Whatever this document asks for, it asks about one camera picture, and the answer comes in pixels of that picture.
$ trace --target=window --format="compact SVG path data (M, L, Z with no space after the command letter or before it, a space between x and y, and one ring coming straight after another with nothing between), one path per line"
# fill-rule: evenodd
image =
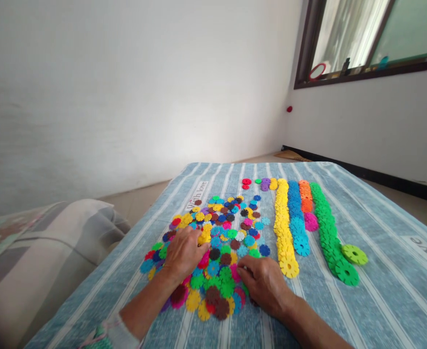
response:
M295 89L427 69L427 0L309 0Z

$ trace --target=pile of colorful discs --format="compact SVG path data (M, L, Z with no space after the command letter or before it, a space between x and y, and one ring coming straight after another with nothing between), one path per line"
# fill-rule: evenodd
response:
M242 183L249 186L252 181L245 178ZM153 246L141 265L141 272L148 273L149 280L163 267L167 248L178 229L188 225L201 229L199 244L210 242L211 248L192 275L176 288L162 311L186 305L188 311L197 311L202 321L211 315L224 320L241 311L249 292L237 272L238 259L247 254L253 257L270 254L270 248L261 236L270 219L261 218L258 212L260 200L260 195L254 196L249 203L244 202L243 196L224 200L216 195L206 207L196 206L183 216L173 217L163 242ZM201 205L202 202L199 200L195 204Z

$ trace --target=right hand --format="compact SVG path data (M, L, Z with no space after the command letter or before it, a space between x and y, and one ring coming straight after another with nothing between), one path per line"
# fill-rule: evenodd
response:
M237 271L249 289L251 298L271 316L282 319L297 300L281 273L280 266L269 257L240 259Z

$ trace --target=sleeve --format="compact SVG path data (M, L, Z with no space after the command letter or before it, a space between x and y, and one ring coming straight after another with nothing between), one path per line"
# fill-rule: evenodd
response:
M116 313L99 325L79 349L126 349L138 348L140 344L126 328L119 313Z

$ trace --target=bottle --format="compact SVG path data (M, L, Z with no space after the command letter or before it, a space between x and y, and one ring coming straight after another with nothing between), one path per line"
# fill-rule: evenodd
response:
M346 61L343 64L343 68L341 69L341 73L339 74L339 77L346 75L346 71L349 67L349 57L346 58Z

